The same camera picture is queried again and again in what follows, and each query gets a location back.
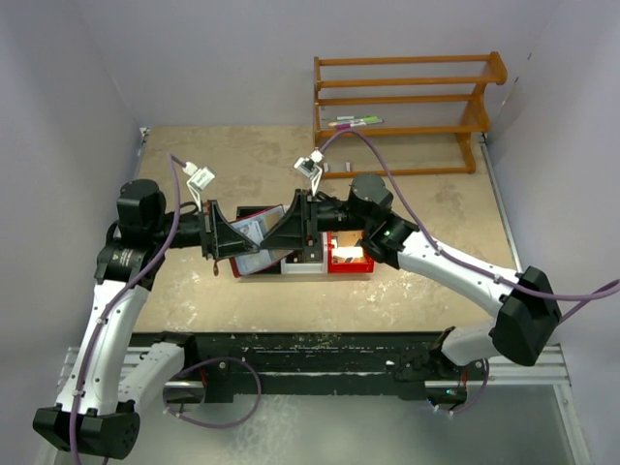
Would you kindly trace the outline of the silver credit card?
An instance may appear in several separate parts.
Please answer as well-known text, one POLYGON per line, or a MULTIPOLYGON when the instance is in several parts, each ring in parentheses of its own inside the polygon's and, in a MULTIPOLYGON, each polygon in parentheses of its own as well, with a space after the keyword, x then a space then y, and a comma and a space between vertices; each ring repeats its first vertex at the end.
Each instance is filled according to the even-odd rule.
POLYGON ((258 216, 245 218, 232 223, 232 227, 261 247, 266 234, 264 219, 258 216))

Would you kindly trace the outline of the red plastic bin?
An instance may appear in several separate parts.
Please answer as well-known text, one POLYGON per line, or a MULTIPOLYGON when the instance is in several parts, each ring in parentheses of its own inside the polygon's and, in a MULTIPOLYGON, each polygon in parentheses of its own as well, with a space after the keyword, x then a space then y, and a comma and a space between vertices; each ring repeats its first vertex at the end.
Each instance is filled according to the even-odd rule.
POLYGON ((329 274, 371 274, 375 262, 361 246, 363 231, 328 232, 327 272, 329 274))

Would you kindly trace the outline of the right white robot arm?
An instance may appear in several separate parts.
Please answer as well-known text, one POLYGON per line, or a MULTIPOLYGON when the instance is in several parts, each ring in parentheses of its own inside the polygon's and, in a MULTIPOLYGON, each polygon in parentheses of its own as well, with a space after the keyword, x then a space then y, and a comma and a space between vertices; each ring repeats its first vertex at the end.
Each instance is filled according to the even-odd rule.
POLYGON ((267 250, 301 250, 316 233, 360 230, 362 250, 376 263, 431 279, 468 298, 489 320, 450 327, 431 355, 432 371, 452 379, 478 359, 505 357, 534 365, 560 323, 557 303, 544 298, 551 287, 535 267, 519 273, 462 253, 426 236, 420 222, 394 213, 392 192, 376 173, 354 178, 346 200, 298 190, 283 218, 261 242, 267 250))

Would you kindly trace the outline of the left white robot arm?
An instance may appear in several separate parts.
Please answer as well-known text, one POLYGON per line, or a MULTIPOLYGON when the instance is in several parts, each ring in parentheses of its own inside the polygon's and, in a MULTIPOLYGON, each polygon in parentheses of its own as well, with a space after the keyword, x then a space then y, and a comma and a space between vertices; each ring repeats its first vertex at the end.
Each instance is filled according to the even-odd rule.
POLYGON ((169 249, 201 247, 215 261, 257 250, 222 215, 217 201, 172 210, 151 179, 126 183, 117 220, 97 257, 92 310, 73 368, 53 406, 37 410, 33 428, 75 463, 84 456, 122 460, 133 449, 140 414, 165 383, 206 366, 192 334, 166 332, 127 375, 121 374, 142 307, 169 249))

